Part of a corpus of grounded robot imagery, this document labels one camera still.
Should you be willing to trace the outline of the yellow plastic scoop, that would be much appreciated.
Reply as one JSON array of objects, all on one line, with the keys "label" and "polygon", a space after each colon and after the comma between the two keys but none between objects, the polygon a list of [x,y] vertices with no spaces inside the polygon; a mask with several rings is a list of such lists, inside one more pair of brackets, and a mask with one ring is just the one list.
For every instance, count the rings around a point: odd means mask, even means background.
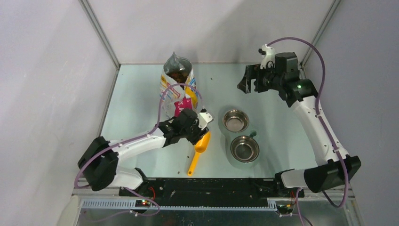
[{"label": "yellow plastic scoop", "polygon": [[208,131],[195,145],[194,145],[194,155],[192,161],[189,165],[187,175],[192,176],[195,172],[195,168],[199,157],[202,153],[204,153],[208,147],[209,141],[211,138],[211,132]]}]

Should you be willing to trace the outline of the colourful pet food bag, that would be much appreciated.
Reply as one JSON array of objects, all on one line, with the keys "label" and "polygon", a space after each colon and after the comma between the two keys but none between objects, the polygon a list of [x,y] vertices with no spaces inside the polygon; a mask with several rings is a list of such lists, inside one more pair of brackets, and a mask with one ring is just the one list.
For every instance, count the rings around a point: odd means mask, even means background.
[{"label": "colourful pet food bag", "polygon": [[[167,76],[169,73],[189,73],[186,83],[177,83]],[[162,109],[168,118],[177,116],[183,109],[196,110],[199,95],[196,94],[196,80],[190,60],[173,53],[164,63],[160,76]]]}]

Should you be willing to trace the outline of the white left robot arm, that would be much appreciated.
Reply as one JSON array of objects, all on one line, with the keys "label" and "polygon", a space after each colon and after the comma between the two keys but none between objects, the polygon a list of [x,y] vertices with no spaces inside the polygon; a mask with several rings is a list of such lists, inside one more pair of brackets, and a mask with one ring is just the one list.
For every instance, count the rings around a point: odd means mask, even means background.
[{"label": "white left robot arm", "polygon": [[192,145],[200,144],[209,134],[212,114],[202,109],[196,113],[191,109],[182,110],[171,119],[158,122],[155,127],[137,137],[127,140],[107,141],[103,136],[95,138],[80,160],[78,177],[83,176],[92,191],[107,187],[127,187],[137,196],[147,194],[149,184],[139,168],[122,167],[124,160],[144,152],[167,147],[186,139]]}]

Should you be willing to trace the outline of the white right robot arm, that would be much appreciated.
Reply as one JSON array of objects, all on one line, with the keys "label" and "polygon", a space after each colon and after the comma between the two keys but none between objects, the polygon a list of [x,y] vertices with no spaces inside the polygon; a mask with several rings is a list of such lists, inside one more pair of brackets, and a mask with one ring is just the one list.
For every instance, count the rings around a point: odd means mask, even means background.
[{"label": "white right robot arm", "polygon": [[276,90],[280,98],[298,117],[312,146],[317,166],[309,169],[289,169],[275,175],[274,192],[285,197],[293,188],[308,188],[319,193],[348,185],[361,167],[358,156],[350,156],[326,119],[314,84],[301,79],[294,52],[278,53],[264,64],[246,65],[237,88],[244,93]]}]

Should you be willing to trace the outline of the far steel bowl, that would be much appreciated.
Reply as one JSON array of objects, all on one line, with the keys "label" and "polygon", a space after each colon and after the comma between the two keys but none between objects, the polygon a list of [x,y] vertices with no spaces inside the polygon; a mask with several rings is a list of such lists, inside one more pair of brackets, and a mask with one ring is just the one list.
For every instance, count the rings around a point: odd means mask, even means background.
[{"label": "far steel bowl", "polygon": [[223,125],[229,132],[242,132],[249,126],[249,117],[241,110],[229,110],[223,116]]}]

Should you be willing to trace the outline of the steel bowl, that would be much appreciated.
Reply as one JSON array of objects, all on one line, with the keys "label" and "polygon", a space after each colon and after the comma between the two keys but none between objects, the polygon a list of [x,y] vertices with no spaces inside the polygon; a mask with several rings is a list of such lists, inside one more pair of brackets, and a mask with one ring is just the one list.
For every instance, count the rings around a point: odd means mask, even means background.
[{"label": "steel bowl", "polygon": [[223,125],[229,132],[242,132],[249,126],[249,117],[241,110],[229,110],[223,116]]},{"label": "steel bowl", "polygon": [[239,136],[233,139],[230,152],[235,160],[241,163],[251,163],[258,158],[260,148],[252,137]]}]

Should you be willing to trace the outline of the near steel bowl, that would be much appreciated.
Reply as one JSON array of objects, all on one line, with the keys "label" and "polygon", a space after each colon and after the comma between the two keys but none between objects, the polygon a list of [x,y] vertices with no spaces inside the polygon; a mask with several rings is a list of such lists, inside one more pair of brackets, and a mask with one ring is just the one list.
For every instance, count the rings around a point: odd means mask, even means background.
[{"label": "near steel bowl", "polygon": [[235,160],[241,163],[251,163],[258,158],[260,148],[252,137],[239,136],[233,139],[230,152]]}]

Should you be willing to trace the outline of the small green object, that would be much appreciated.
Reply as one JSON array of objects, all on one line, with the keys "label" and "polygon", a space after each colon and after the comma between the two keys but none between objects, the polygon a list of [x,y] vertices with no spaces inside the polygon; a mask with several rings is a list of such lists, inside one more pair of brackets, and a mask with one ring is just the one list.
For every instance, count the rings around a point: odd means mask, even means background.
[{"label": "small green object", "polygon": [[257,132],[254,131],[254,130],[251,131],[250,134],[249,134],[250,137],[255,137],[256,135],[257,135]]}]

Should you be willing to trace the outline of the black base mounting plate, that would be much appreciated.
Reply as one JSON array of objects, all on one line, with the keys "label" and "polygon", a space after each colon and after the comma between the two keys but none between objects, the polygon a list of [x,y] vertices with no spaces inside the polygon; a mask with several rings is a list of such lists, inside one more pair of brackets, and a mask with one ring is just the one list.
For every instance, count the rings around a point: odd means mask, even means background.
[{"label": "black base mounting plate", "polygon": [[135,190],[171,207],[269,207],[271,198],[292,201],[296,191],[271,178],[150,178]]}]

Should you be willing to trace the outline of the left circuit board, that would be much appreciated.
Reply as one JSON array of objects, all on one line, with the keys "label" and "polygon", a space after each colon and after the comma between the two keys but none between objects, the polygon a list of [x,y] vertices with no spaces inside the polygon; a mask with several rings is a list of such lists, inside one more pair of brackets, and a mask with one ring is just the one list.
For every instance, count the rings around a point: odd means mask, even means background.
[{"label": "left circuit board", "polygon": [[136,200],[135,207],[136,208],[149,208],[152,206],[152,203],[149,200],[140,199]]}]

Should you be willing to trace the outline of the circuit board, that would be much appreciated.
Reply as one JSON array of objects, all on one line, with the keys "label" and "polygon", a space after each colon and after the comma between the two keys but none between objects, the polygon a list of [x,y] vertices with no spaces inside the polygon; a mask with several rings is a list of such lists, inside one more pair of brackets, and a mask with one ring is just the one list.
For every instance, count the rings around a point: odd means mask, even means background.
[{"label": "circuit board", "polygon": [[152,203],[149,200],[140,199],[136,200],[135,207],[136,208],[149,208],[152,206]]},{"label": "circuit board", "polygon": [[295,204],[278,204],[276,213],[278,215],[292,215],[295,208]]}]

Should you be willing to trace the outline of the right circuit board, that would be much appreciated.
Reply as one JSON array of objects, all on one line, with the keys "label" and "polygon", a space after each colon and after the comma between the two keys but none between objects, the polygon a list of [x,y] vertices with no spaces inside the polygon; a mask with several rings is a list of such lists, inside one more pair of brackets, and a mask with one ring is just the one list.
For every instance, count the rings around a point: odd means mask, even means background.
[{"label": "right circuit board", "polygon": [[295,204],[278,204],[276,213],[278,215],[292,215],[295,208]]}]

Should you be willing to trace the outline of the aluminium frame rail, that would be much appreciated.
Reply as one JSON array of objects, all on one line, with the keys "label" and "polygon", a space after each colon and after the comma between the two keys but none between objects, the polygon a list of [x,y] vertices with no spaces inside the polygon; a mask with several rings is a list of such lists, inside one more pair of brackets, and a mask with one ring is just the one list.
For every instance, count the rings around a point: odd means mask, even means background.
[{"label": "aluminium frame rail", "polygon": [[[93,209],[93,210],[137,210],[140,213],[146,211],[152,213],[159,210],[204,210],[204,211],[277,211],[277,205],[282,204],[300,204],[302,207],[307,202],[323,202],[326,201],[325,196],[322,193],[312,193],[309,189],[304,189],[299,193],[299,198],[290,201],[288,198],[271,198],[268,201],[269,207],[171,207],[171,206],[160,206],[155,202],[155,197],[145,197],[142,195],[136,196],[129,192],[127,189],[122,187],[110,187],[105,188],[101,191],[94,192],[91,189],[74,190],[80,199],[80,208],[82,209]],[[136,208],[136,200],[145,199],[152,203],[149,208]]]}]

